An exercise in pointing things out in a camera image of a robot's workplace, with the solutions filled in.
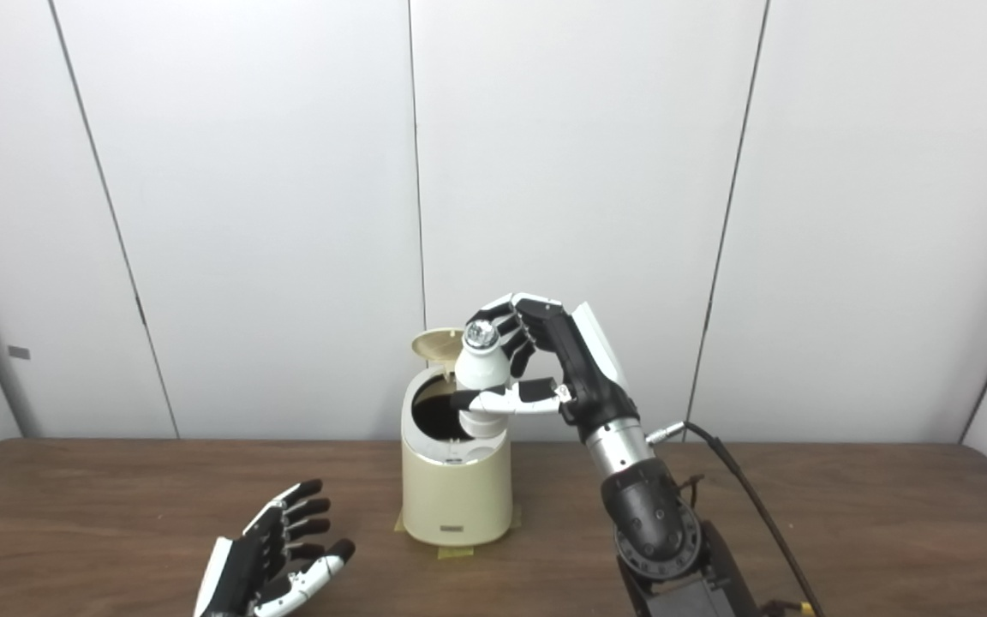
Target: masking tape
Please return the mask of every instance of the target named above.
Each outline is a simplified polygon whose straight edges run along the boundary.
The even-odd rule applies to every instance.
[[[474,557],[475,547],[437,547],[436,559],[451,559],[455,557]]]

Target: robotic hand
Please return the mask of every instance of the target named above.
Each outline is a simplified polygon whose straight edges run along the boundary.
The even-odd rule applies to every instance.
[[[600,495],[615,526],[620,573],[639,617],[759,616],[721,536],[700,522],[681,497],[653,445],[683,423],[647,436],[619,361],[588,304],[567,313],[560,302],[531,294],[501,297],[467,321],[452,404],[474,437],[505,429],[506,417],[558,411],[576,427],[601,476]],[[509,384],[536,349],[563,369],[554,379]],[[655,585],[681,581],[663,593]]]
[[[240,538],[216,538],[194,617],[281,617],[336,577],[356,551],[352,542],[339,540],[329,550],[297,542],[330,528],[329,520],[313,518],[328,511],[330,501],[307,500],[321,490],[319,480],[299,483],[261,508]],[[279,575],[299,560],[310,563]]]

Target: cylindrical container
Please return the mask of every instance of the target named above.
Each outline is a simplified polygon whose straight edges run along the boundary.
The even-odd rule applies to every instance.
[[[512,523],[508,436],[470,438],[449,402],[454,391],[449,369],[433,366],[403,398],[403,525],[441,547],[493,542]]]

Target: container lid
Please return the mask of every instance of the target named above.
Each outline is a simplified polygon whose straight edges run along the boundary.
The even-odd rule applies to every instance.
[[[463,352],[463,331],[459,328],[434,328],[419,333],[410,344],[415,354],[430,362],[444,364],[451,370]]]

